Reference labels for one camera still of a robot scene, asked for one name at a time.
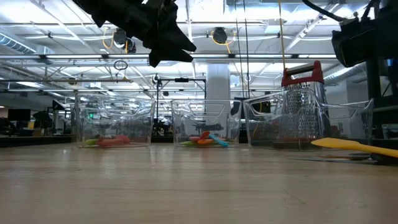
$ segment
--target red grater handle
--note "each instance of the red grater handle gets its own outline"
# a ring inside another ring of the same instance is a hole
[[[309,72],[311,70],[312,70],[312,75],[310,77],[292,79],[292,75]],[[282,87],[293,84],[305,83],[305,82],[320,82],[325,84],[325,81],[323,80],[323,72],[320,61],[316,60],[314,61],[313,65],[299,66],[297,67],[297,69],[285,68],[284,76],[282,77]]]

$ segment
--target clear plastic bin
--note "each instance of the clear plastic bin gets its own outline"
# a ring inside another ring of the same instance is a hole
[[[136,147],[150,144],[154,100],[77,94],[75,108],[79,147]]]
[[[178,147],[236,147],[239,144],[241,101],[172,100],[174,145]],[[197,141],[209,131],[228,145],[221,146],[209,137]]]
[[[261,113],[260,103],[271,105]],[[369,144],[373,101],[350,105],[321,103],[312,90],[288,90],[243,101],[251,147],[292,151],[318,151],[311,144],[321,138],[338,138]]]

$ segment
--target box grater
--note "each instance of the box grater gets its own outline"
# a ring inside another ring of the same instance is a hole
[[[310,77],[293,79],[292,75],[312,72]],[[312,141],[322,136],[325,124],[322,122],[319,106],[326,103],[321,63],[287,68],[282,78],[282,88],[288,91],[282,105],[280,117],[281,141]]]

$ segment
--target wooden table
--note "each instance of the wooden table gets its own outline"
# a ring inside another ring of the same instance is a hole
[[[0,149],[0,223],[398,223],[398,167],[345,151]]]

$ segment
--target yellow spatula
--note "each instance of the yellow spatula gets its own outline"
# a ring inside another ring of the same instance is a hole
[[[398,150],[384,149],[376,146],[367,146],[364,144],[360,144],[359,142],[356,141],[349,141],[349,140],[342,140],[335,138],[323,138],[312,141],[311,143],[316,146],[371,152],[371,153],[377,153],[385,156],[392,156],[398,158]]]

